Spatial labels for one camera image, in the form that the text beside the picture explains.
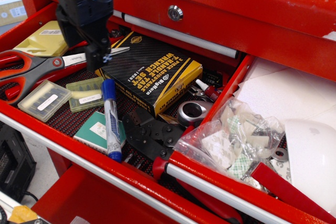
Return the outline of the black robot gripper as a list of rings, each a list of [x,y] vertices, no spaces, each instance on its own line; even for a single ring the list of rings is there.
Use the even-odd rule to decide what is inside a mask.
[[[65,42],[73,47],[87,41],[87,70],[95,72],[111,56],[107,21],[113,14],[113,0],[58,0],[56,17]]]

